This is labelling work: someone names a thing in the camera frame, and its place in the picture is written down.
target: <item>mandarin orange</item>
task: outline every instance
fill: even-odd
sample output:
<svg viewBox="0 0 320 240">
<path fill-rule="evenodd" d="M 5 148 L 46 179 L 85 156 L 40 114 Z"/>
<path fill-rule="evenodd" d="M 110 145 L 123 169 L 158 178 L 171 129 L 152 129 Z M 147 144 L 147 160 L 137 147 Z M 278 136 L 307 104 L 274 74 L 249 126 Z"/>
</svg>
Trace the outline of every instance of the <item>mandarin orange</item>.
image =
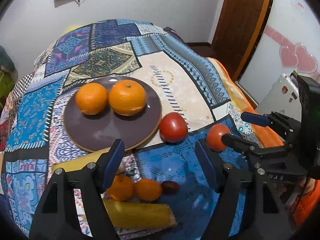
<svg viewBox="0 0 320 240">
<path fill-rule="evenodd" d="M 143 110 L 146 92 L 142 85 L 133 80 L 120 80 L 110 90 L 109 104 L 115 113 L 132 116 Z"/>
<path fill-rule="evenodd" d="M 116 201 L 129 200 L 134 193 L 134 183 L 126 175 L 116 175 L 106 193 Z"/>
<path fill-rule="evenodd" d="M 135 185 L 134 190 L 137 196 L 144 201 L 155 201 L 162 194 L 161 185 L 152 179 L 140 179 Z"/>
<path fill-rule="evenodd" d="M 76 92 L 75 99 L 76 105 L 82 113 L 94 115 L 106 108 L 108 104 L 108 92 L 101 84 L 88 83 Z"/>
</svg>

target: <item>round plate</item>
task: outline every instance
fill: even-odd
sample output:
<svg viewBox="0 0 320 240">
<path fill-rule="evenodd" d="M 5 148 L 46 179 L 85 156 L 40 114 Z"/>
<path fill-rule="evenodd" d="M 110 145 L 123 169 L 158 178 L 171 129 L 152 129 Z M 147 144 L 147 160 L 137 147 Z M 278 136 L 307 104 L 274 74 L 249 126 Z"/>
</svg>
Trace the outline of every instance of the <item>round plate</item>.
<svg viewBox="0 0 320 240">
<path fill-rule="evenodd" d="M 126 150 L 146 141 L 157 129 L 161 120 L 161 102 L 156 92 L 146 83 L 131 77 L 108 76 L 93 82 L 108 91 L 118 81 L 130 79 L 138 82 L 146 91 L 144 110 L 134 116 L 121 116 L 107 107 L 102 113 L 84 115 L 78 109 L 74 94 L 64 110 L 64 127 L 71 140 L 86 151 L 98 151 L 111 147 L 115 139 L 124 142 Z"/>
</svg>

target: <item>patchwork bedspread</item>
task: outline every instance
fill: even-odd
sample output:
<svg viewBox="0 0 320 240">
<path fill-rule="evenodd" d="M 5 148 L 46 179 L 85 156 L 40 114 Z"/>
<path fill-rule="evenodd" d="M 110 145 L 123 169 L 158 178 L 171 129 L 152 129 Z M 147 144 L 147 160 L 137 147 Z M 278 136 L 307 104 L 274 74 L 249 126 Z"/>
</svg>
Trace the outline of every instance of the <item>patchwork bedspread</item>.
<svg viewBox="0 0 320 240">
<path fill-rule="evenodd" d="M 241 120 L 214 65 L 146 22 L 106 20 L 71 31 L 46 49 L 35 61 L 35 71 L 15 85 L 0 119 L 0 208 L 28 236 L 51 167 L 88 154 L 64 130 L 68 100 L 84 83 L 111 74 L 147 83 L 158 94 L 163 115 L 176 111 L 186 120 L 189 134 L 183 142 L 167 145 L 157 133 L 124 164 L 135 181 L 147 177 L 181 185 L 178 195 L 158 200 L 172 208 L 178 222 L 161 238 L 199 239 L 219 195 L 207 185 L 194 154 L 195 141 L 222 122 L 233 134 L 260 142 Z M 230 148 L 220 155 L 236 167 L 245 166 Z M 78 190 L 75 199 L 81 228 L 90 235 Z M 242 192 L 230 235 L 239 230 L 244 200 Z M 154 230 L 117 232 L 128 239 Z"/>
</svg>

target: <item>tomato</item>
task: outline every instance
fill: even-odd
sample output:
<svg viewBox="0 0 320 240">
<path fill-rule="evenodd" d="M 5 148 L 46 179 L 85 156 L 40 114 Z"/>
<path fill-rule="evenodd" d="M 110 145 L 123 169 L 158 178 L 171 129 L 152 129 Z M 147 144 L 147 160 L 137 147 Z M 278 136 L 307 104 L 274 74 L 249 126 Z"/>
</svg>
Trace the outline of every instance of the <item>tomato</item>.
<svg viewBox="0 0 320 240">
<path fill-rule="evenodd" d="M 211 150 L 221 152 L 227 148 L 221 141 L 222 135 L 226 133 L 231 134 L 229 128 L 222 123 L 217 123 L 209 130 L 205 142 Z"/>
<path fill-rule="evenodd" d="M 170 143 L 182 141 L 188 134 L 185 120 L 176 112 L 164 116 L 160 122 L 159 130 L 161 138 Z"/>
</svg>

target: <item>orange blanket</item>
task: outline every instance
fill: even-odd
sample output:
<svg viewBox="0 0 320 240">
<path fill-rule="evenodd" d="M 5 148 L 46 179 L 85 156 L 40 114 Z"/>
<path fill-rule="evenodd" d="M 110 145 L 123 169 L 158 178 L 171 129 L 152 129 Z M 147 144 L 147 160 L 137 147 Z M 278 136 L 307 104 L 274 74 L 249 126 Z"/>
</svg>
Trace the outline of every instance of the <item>orange blanket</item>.
<svg viewBox="0 0 320 240">
<path fill-rule="evenodd" d="M 214 58 L 208 58 L 208 60 L 210 60 L 217 69 L 220 78 L 222 79 L 222 82 L 228 94 L 230 95 L 232 103 L 238 109 L 238 111 L 240 111 L 241 113 L 246 111 L 257 114 L 257 112 L 253 109 L 247 98 L 242 93 L 241 89 L 233 83 L 224 66 Z M 264 147 L 275 147 L 283 145 L 278 135 L 269 127 L 260 127 L 254 124 L 251 124 L 251 127 Z"/>
</svg>

